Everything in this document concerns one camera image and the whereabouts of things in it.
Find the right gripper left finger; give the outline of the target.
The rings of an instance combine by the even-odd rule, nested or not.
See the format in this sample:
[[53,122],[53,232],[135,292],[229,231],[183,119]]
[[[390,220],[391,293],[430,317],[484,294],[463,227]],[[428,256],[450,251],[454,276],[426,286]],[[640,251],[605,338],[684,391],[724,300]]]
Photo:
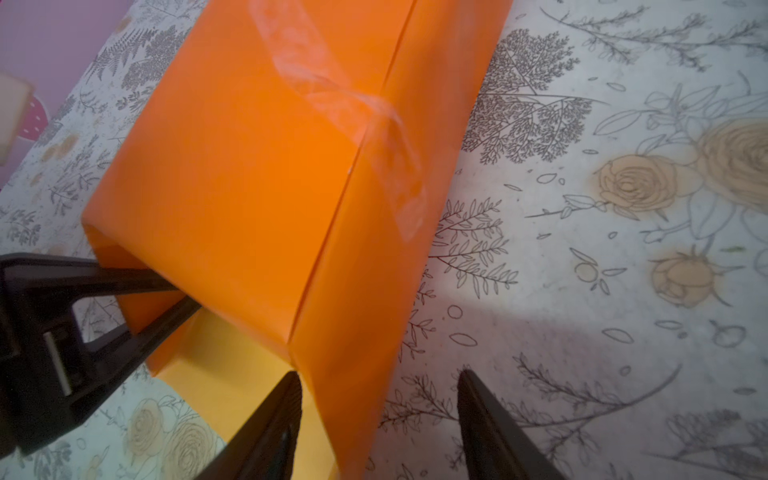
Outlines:
[[197,480],[289,480],[302,419],[302,386],[286,373]]

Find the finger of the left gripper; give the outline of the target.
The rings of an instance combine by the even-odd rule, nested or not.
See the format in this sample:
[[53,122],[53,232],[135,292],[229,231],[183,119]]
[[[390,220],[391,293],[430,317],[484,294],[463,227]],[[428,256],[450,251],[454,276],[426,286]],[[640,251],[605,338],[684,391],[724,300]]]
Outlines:
[[40,254],[2,256],[2,455],[31,454],[81,426],[201,307],[184,295],[137,333],[121,325],[86,341],[74,312],[78,301],[174,288],[148,269]]

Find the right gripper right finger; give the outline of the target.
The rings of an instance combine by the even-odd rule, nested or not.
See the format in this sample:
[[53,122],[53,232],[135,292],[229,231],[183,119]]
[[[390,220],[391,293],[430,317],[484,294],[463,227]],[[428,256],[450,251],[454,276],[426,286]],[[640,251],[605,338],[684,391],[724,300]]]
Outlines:
[[470,479],[563,480],[474,371],[460,373],[457,393]]

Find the clear adhesive tape strip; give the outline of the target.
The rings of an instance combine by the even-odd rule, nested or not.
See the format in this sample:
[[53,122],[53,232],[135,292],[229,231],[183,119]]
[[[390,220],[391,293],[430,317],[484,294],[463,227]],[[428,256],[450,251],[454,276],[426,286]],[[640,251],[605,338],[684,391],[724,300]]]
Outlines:
[[400,237],[414,239],[426,216],[419,154],[397,109],[352,86],[300,1],[251,1],[249,13],[282,80],[359,148],[387,196]]

